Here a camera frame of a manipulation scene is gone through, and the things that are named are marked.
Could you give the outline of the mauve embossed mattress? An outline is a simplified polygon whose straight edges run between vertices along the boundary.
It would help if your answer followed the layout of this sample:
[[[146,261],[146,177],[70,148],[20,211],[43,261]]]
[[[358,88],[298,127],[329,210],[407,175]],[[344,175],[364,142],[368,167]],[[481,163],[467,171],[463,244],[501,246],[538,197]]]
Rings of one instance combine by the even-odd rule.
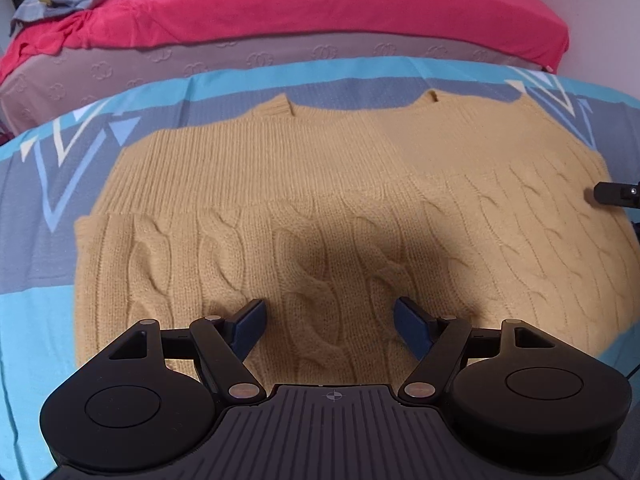
[[[99,99],[172,78],[212,70],[248,70],[286,63],[416,56],[536,70],[515,55],[461,40],[378,32],[263,36],[149,49],[70,49],[30,58],[1,84],[1,121],[11,136]]]

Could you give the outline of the red bed sheet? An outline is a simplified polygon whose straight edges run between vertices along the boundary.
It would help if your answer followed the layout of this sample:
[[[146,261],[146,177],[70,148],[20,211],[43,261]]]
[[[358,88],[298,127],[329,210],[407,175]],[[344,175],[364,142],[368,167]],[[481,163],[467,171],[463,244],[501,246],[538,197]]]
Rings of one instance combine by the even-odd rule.
[[[64,49],[155,48],[306,32],[385,32],[438,37],[555,70],[567,24],[540,0],[106,0],[30,25],[10,43],[3,75]]]

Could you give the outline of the blue grey patterned sheet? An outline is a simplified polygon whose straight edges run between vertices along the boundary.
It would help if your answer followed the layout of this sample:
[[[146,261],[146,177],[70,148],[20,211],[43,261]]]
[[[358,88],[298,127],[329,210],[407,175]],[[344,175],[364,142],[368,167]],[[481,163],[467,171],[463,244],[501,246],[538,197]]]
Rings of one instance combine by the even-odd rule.
[[[424,90],[534,98],[598,150],[617,182],[639,177],[639,102],[576,79],[429,58],[344,58],[214,70],[88,96],[1,150],[1,474],[40,479],[54,466],[39,430],[43,401],[75,368],[74,224],[90,211],[122,147],[160,128],[244,113],[278,93],[313,107],[391,107]]]

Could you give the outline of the tan cable-knit sweater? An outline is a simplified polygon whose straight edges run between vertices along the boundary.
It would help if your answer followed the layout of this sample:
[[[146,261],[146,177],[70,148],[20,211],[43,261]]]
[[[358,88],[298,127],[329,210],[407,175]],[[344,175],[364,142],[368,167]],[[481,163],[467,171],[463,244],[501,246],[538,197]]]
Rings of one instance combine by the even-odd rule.
[[[399,385],[392,307],[519,318],[596,356],[639,318],[639,244],[585,192],[602,157],[530,96],[427,91],[387,110],[276,96],[123,148],[76,222],[76,358],[129,326],[268,307],[265,385]]]

